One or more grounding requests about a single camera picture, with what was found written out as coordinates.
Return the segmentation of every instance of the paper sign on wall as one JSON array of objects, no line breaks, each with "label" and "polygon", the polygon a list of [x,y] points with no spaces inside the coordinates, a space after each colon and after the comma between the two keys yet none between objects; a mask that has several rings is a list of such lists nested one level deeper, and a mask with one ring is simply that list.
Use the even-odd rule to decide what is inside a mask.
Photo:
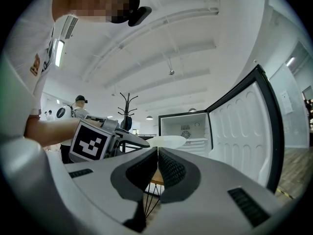
[{"label": "paper sign on wall", "polygon": [[282,98],[282,103],[285,109],[285,113],[288,114],[288,113],[293,112],[293,108],[292,108],[291,101],[290,101],[287,91],[280,93],[280,96]]}]

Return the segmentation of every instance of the fluorescent light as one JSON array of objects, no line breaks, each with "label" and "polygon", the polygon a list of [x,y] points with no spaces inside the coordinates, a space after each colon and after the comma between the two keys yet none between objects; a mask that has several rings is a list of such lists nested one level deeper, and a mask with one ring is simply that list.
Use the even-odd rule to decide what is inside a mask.
[{"label": "fluorescent light", "polygon": [[289,66],[293,61],[294,61],[294,57],[292,57],[286,65]]},{"label": "fluorescent light", "polygon": [[62,51],[63,51],[63,47],[64,47],[64,42],[62,40],[58,41],[58,47],[57,47],[57,54],[55,56],[55,65],[57,67],[60,66],[60,62],[61,62],[61,55],[62,55]]}]

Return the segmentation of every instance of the yellow floor tape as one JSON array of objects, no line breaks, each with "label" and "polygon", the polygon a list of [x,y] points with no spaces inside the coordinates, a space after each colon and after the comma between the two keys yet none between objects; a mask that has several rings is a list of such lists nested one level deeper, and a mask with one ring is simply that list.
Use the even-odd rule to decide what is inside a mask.
[{"label": "yellow floor tape", "polygon": [[281,191],[280,189],[276,189],[276,191],[278,191],[278,192],[284,194],[285,196],[287,196],[287,197],[289,197],[289,198],[291,198],[291,199],[294,199],[294,197],[290,196],[288,193],[285,193],[285,192]]}]

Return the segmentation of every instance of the coat rack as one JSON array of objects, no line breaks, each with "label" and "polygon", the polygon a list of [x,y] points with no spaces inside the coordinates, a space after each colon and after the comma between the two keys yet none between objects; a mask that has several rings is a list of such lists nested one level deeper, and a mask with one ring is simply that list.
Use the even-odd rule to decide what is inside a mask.
[{"label": "coat rack", "polygon": [[[120,112],[118,112],[118,113],[124,116],[124,125],[121,126],[121,128],[123,128],[124,130],[127,130],[127,128],[128,128],[127,117],[130,117],[130,116],[134,115],[134,113],[133,113],[133,114],[129,114],[129,113],[132,112],[132,111],[137,110],[137,108],[136,108],[136,109],[133,109],[133,110],[129,110],[129,103],[130,103],[134,98],[136,98],[136,97],[138,97],[138,96],[135,96],[135,97],[133,97],[131,100],[129,100],[129,96],[130,96],[129,93],[128,93],[127,99],[126,99],[126,97],[125,97],[122,93],[120,93],[120,94],[121,94],[121,95],[123,96],[123,98],[125,99],[126,105],[125,105],[125,110],[123,110],[122,108],[119,108],[119,107],[118,107],[118,109],[120,109],[121,111],[123,111],[123,113],[120,113]],[[126,148],[126,144],[123,144],[123,152],[125,152],[125,148]]]}]

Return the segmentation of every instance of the forearm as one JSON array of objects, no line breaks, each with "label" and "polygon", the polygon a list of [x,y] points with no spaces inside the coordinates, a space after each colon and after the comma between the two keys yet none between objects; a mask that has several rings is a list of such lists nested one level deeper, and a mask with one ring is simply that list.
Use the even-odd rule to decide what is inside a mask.
[{"label": "forearm", "polygon": [[[74,137],[79,121],[79,118],[58,121],[40,121],[38,118],[29,118],[26,123],[25,137],[37,141],[42,147],[61,143]],[[93,120],[86,121],[97,127],[101,125]]]}]

